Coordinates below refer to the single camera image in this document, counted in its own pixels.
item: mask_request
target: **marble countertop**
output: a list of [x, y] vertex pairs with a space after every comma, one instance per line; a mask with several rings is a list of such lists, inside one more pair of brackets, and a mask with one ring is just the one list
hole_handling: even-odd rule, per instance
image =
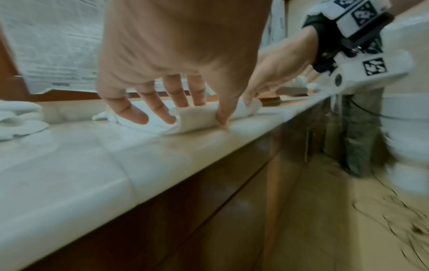
[[327, 97], [262, 108], [228, 129], [157, 136], [80, 121], [0, 143], [0, 270], [28, 266]]

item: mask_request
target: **folded towel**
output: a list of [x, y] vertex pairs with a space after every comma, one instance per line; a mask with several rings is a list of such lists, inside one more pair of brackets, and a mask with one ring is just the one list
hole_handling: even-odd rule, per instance
[[[111, 122], [119, 122], [120, 124], [129, 128], [155, 134], [186, 133], [195, 130], [207, 129], [218, 125], [215, 118], [216, 110], [219, 104], [218, 102], [208, 103], [205, 106], [186, 108], [175, 108], [172, 101], [164, 101], [164, 103], [167, 107], [170, 108], [170, 114], [177, 118], [175, 124], [169, 125], [163, 122], [149, 109], [149, 107], [143, 101], [133, 102], [132, 104], [148, 114], [149, 123], [146, 125], [139, 125], [119, 117], [109, 107], [107, 107], [106, 111], [93, 116], [93, 120], [109, 120]], [[237, 105], [237, 109], [230, 120], [233, 121], [254, 115], [261, 107], [261, 101], [256, 99], [254, 99], [248, 107], [246, 107], [243, 101], [240, 100]]]
[[43, 120], [42, 107], [28, 102], [0, 100], [0, 141], [40, 132], [49, 124]]

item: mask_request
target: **pant leg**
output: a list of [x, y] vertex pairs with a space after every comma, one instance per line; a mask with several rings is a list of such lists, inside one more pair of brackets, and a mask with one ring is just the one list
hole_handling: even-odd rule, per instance
[[380, 129], [378, 116], [381, 113], [383, 89], [361, 92], [349, 97], [344, 111], [345, 159], [351, 174], [359, 177], [371, 173], [371, 154]]

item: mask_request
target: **white toilet bowl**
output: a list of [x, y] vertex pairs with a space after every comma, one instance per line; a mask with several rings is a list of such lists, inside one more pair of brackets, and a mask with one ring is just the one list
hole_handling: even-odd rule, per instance
[[382, 131], [395, 158], [390, 181], [405, 190], [429, 194], [429, 92], [383, 99]]

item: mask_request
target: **tile floor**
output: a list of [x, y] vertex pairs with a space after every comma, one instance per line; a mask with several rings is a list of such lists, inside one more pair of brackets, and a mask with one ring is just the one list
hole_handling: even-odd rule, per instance
[[355, 179], [313, 158], [253, 270], [429, 270], [429, 197], [374, 174]]

